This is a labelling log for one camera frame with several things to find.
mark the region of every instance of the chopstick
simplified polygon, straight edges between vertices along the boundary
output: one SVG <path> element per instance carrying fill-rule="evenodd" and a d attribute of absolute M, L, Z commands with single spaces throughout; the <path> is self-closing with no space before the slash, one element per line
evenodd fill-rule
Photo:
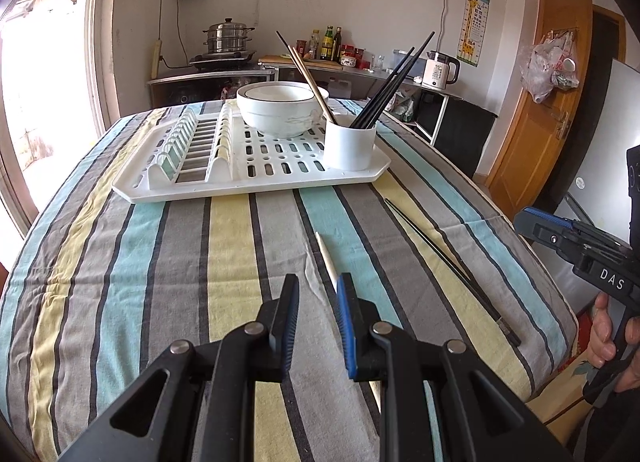
<path fill-rule="evenodd" d="M 324 260 L 324 265 L 326 266 L 326 272 L 329 273 L 329 278 L 331 279 L 331 283 L 334 284 L 334 291 L 338 290 L 338 274 L 335 272 L 334 263 L 332 262 L 331 256 L 329 256 L 329 250 L 324 245 L 324 240 L 322 240 L 322 236 L 318 231 L 316 231 L 316 240 L 318 241 L 318 246 L 320 247 L 320 254 L 322 254 L 322 259 Z"/>
<path fill-rule="evenodd" d="M 378 89 L 378 92 L 376 92 L 375 95 L 369 100 L 369 103 L 367 103 L 367 105 L 377 103 L 378 100 L 380 99 L 380 97 L 385 95 L 386 87 L 392 82 L 393 78 L 396 76 L 396 74 L 398 73 L 398 71 L 400 70 L 402 65 L 404 65 L 404 62 L 406 62 L 411 57 L 411 53 L 414 52 L 414 50 L 415 50 L 415 48 L 411 48 L 409 50 L 409 52 L 407 52 L 404 55 L 404 58 L 402 60 L 400 60 L 400 62 L 396 65 L 396 68 L 393 70 L 393 72 L 391 74 L 389 74 L 388 78 L 386 78 L 385 82 L 382 84 L 382 86 L 380 86 L 380 89 Z M 356 117 L 351 122 L 351 125 L 349 126 L 349 128 L 358 128 L 355 125 L 356 125 L 357 121 L 359 121 L 359 118 L 360 118 L 361 115 L 362 115 L 362 112 L 360 112 L 358 117 Z"/>
<path fill-rule="evenodd" d="M 428 43 L 431 41 L 431 38 L 433 38 L 434 34 L 435 32 L 432 31 L 429 37 L 424 41 L 420 49 L 418 49 L 418 52 L 416 52 L 413 55 L 411 60 L 406 65 L 404 65 L 402 70 L 393 79 L 392 83 L 387 86 L 387 90 L 385 92 L 384 97 L 378 100 L 378 102 L 375 105 L 371 106 L 370 108 L 369 108 L 369 104 L 367 104 L 367 106 L 365 107 L 365 109 L 368 109 L 366 118 L 363 118 L 363 120 L 360 123 L 361 126 L 359 126 L 358 128 L 361 128 L 361 129 L 373 128 L 373 125 L 378 120 L 380 115 L 383 113 L 386 104 L 389 103 L 389 100 L 391 99 L 393 94 L 395 94 L 396 90 L 398 89 L 402 81 L 404 81 L 404 78 L 406 78 L 406 75 L 409 74 L 409 71 L 415 65 L 415 62 L 418 60 L 418 58 L 420 58 L 422 51 L 424 51 Z"/>
<path fill-rule="evenodd" d="M 308 69 L 305 66 L 305 62 L 298 54 L 298 51 L 296 51 L 296 49 L 294 49 L 287 43 L 287 41 L 282 37 L 279 31 L 276 31 L 276 34 L 278 35 L 278 38 L 282 41 L 284 46 L 289 50 L 289 54 L 291 55 L 293 63 L 296 64 L 296 67 L 298 67 L 300 74 L 302 74 L 308 86 L 311 88 L 311 92 L 314 93 L 314 96 L 318 100 L 318 103 L 320 103 L 320 108 L 322 109 L 324 117 L 327 120 L 331 121 L 334 125 L 337 125 L 338 121 L 335 120 L 334 113 L 329 108 L 329 105 L 327 105 L 326 101 L 322 97 L 322 94 L 320 94 L 320 90 L 318 89 L 316 81 L 314 80 L 313 76 L 311 76 L 311 73 L 309 73 Z"/>
<path fill-rule="evenodd" d="M 508 323 L 500 315 L 500 312 L 498 312 L 498 310 L 493 306 L 482 288 L 476 282 L 467 278 L 466 274 L 463 273 L 460 268 L 454 262 L 452 262 L 446 254 L 444 254 L 444 252 L 438 247 L 438 245 L 433 240 L 431 240 L 431 238 L 429 238 L 429 236 L 425 232 L 423 232 L 416 223 L 409 219 L 409 217 L 405 215 L 400 210 L 400 208 L 398 208 L 393 202 L 388 200 L 388 198 L 385 198 L 385 202 L 392 210 L 398 213 L 402 220 L 409 224 L 409 227 L 413 229 L 416 234 L 431 247 L 431 249 L 433 249 L 433 251 L 440 257 L 440 259 L 447 265 L 447 267 L 449 267 L 453 271 L 453 273 L 460 279 L 460 281 L 465 284 L 469 292 L 478 300 L 480 305 L 482 305 L 485 311 L 487 311 L 487 314 L 489 314 L 491 319 L 496 322 L 498 327 L 500 327 L 500 330 L 507 338 L 507 341 L 512 346 L 519 347 L 522 343 L 520 341 L 520 338 L 513 330 L 511 330 L 511 327 L 509 327 Z"/>

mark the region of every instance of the electric kettle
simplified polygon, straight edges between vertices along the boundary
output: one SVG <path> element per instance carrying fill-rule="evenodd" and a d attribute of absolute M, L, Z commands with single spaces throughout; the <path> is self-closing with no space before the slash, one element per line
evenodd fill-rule
<path fill-rule="evenodd" d="M 427 66 L 424 69 L 424 76 L 422 77 L 422 84 L 424 86 L 444 90 L 447 85 L 458 81 L 460 62 L 457 59 L 436 51 L 428 52 L 427 57 Z M 449 79 L 450 64 L 456 66 L 453 80 Z"/>

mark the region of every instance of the white plastic dish rack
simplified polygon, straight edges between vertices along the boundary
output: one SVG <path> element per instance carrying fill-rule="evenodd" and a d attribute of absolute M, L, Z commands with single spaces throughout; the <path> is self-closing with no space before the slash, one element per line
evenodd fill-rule
<path fill-rule="evenodd" d="M 341 171 L 322 163 L 324 127 L 277 139 L 247 126 L 226 103 L 220 114 L 196 115 L 153 129 L 113 181 L 131 203 L 217 197 L 299 187 L 372 182 L 391 160 L 374 147 L 369 169 Z"/>

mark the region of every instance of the metal screw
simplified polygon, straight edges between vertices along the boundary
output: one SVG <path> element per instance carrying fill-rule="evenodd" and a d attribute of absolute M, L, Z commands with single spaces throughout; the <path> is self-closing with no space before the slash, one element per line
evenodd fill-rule
<path fill-rule="evenodd" d="M 178 339 L 169 346 L 169 350 L 171 350 L 172 354 L 184 354 L 185 352 L 188 352 L 190 348 L 191 345 L 186 339 Z"/>
<path fill-rule="evenodd" d="M 462 354 L 466 350 L 466 345 L 459 339 L 450 339 L 447 341 L 447 350 L 452 354 Z"/>
<path fill-rule="evenodd" d="M 258 334 L 261 334 L 263 330 L 264 325 L 259 321 L 252 321 L 244 325 L 244 331 L 251 336 L 257 336 Z"/>
<path fill-rule="evenodd" d="M 376 334 L 380 334 L 381 336 L 385 336 L 394 329 L 393 325 L 387 323 L 386 321 L 378 321 L 373 324 L 373 332 Z"/>

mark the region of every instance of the giraffe poster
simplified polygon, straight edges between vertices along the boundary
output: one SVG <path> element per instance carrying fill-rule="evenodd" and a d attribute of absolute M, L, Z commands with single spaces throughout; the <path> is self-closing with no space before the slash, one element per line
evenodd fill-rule
<path fill-rule="evenodd" d="M 489 0 L 466 0 L 465 18 L 460 31 L 458 58 L 466 64 L 478 66 L 482 41 L 489 15 Z"/>

